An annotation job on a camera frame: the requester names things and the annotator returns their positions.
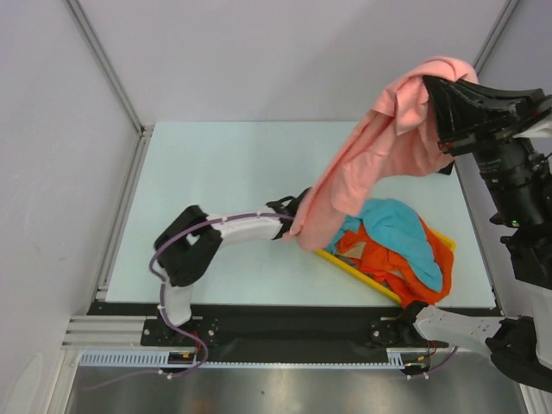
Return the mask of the pink t shirt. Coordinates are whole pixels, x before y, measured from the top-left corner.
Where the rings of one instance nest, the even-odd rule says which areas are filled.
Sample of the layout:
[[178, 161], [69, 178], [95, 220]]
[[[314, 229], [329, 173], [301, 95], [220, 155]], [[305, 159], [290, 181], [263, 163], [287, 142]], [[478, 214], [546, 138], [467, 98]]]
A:
[[391, 82], [354, 128], [298, 207], [285, 241], [307, 251], [326, 247], [347, 216], [357, 215], [381, 179], [423, 177], [453, 162], [438, 146], [423, 77], [477, 83], [463, 60], [434, 57]]

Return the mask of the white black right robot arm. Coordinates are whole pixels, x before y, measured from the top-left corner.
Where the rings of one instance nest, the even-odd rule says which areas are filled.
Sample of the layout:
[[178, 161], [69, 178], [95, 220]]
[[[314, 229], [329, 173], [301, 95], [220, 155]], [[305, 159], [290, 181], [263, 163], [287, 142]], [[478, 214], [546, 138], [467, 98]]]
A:
[[531, 316], [469, 317], [413, 302], [400, 315], [408, 346], [446, 342], [491, 360], [505, 376], [551, 390], [551, 170], [537, 138], [551, 136], [551, 97], [541, 89], [501, 91], [466, 80], [423, 76], [445, 154], [471, 154], [497, 209], [491, 221], [514, 229], [501, 238]]

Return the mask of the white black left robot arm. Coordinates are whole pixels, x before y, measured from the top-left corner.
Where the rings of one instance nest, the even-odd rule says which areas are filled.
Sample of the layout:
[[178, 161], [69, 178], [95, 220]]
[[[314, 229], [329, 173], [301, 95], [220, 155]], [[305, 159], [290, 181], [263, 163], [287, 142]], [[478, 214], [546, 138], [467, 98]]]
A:
[[155, 240], [149, 271], [160, 280], [161, 335], [179, 345], [191, 333], [193, 285], [219, 249], [251, 241], [278, 240], [288, 232], [308, 191], [270, 201], [262, 209], [210, 216], [187, 207]]

